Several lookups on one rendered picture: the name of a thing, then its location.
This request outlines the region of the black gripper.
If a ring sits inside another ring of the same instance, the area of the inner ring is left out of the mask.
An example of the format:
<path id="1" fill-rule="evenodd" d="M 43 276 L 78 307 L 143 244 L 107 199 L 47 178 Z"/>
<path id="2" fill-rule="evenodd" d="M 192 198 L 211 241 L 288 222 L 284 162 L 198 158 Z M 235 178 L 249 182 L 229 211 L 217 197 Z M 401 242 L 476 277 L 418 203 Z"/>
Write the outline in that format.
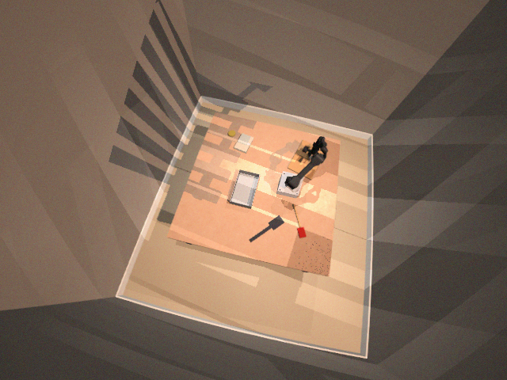
<path id="1" fill-rule="evenodd" d="M 303 152 L 304 152 L 304 153 L 306 153 L 306 152 L 307 152 L 308 157 L 310 157 L 310 155 L 311 155 L 311 154 L 314 154 L 316 151 L 313 151 L 313 149 L 309 150 L 308 148 L 309 148 L 309 147 L 305 146 L 305 147 L 303 148 Z"/>

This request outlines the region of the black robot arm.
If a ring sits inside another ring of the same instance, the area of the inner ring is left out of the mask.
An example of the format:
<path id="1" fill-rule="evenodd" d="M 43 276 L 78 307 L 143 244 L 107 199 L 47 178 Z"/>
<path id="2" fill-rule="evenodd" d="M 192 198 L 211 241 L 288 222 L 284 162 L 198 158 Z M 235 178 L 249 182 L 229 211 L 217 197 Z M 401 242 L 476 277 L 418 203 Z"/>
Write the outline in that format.
<path id="1" fill-rule="evenodd" d="M 320 165 L 321 163 L 323 163 L 325 161 L 326 155 L 328 153 L 327 142 L 325 142 L 325 140 L 326 140 L 325 136 L 324 137 L 320 136 L 318 138 L 318 140 L 316 142 L 314 142 L 312 145 L 313 151 L 316 151 L 316 152 L 311 157 L 311 161 L 307 164 L 307 166 L 296 176 L 287 177 L 285 184 L 289 188 L 291 188 L 291 189 L 297 188 L 299 186 L 301 179 L 304 178 L 314 166 Z M 323 152 L 324 155 L 322 156 L 321 154 L 319 154 L 318 153 L 319 151 Z"/>

